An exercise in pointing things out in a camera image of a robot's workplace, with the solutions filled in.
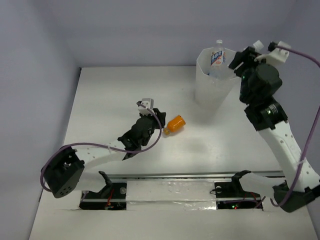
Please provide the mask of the blue orange label clear bottle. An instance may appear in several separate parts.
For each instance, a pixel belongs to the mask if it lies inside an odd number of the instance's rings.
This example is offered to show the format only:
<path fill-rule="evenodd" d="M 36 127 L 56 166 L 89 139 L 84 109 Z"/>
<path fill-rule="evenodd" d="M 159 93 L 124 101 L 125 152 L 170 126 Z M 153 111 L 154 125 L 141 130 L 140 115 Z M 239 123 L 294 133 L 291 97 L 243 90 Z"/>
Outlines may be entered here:
<path fill-rule="evenodd" d="M 210 69 L 208 75 L 222 80 L 226 63 L 226 50 L 221 39 L 216 40 L 215 47 L 210 56 Z"/>

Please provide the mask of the clear unlabelled plastic bottle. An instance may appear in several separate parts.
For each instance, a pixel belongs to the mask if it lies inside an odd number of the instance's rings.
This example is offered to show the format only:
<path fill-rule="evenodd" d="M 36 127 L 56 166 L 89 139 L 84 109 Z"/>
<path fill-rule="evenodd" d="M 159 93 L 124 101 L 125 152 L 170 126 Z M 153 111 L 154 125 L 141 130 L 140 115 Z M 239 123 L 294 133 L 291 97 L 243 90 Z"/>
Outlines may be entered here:
<path fill-rule="evenodd" d="M 258 53 L 264 48 L 264 44 L 260 40 L 254 42 L 252 46 Z"/>

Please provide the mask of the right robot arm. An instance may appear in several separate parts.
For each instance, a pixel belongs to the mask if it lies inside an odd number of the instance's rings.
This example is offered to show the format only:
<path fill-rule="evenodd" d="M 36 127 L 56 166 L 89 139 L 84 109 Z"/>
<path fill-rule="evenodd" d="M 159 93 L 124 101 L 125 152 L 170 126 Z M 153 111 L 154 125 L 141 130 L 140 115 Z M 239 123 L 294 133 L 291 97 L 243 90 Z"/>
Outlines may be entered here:
<path fill-rule="evenodd" d="M 271 42 L 268 51 L 268 54 L 260 54 L 248 46 L 236 52 L 228 67 L 241 79 L 239 100 L 246 105 L 247 119 L 271 149 L 285 179 L 263 177 L 243 170 L 231 178 L 230 190 L 235 196 L 257 193 L 269 198 L 274 207 L 292 213 L 320 196 L 320 176 L 306 158 L 320 115 L 316 114 L 301 149 L 291 131 L 288 116 L 273 97 L 283 84 L 276 65 L 285 63 L 290 53 L 303 56 L 316 65 L 319 62 L 280 43 Z"/>

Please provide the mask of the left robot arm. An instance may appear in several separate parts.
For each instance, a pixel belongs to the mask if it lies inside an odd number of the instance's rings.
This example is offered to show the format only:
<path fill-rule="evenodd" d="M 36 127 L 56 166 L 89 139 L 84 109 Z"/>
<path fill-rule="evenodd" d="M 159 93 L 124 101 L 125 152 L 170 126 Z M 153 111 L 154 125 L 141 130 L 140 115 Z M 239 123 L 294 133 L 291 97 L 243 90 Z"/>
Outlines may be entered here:
<path fill-rule="evenodd" d="M 167 114 L 158 108 L 146 108 L 145 111 L 145 114 L 140 113 L 130 130 L 113 142 L 106 145 L 79 142 L 59 148 L 40 171 L 42 188 L 56 199 L 74 190 L 94 191 L 101 198 L 108 196 L 111 191 L 109 183 L 99 180 L 92 186 L 85 174 L 95 167 L 128 160 L 153 148 L 149 141 L 155 130 L 164 128 Z"/>

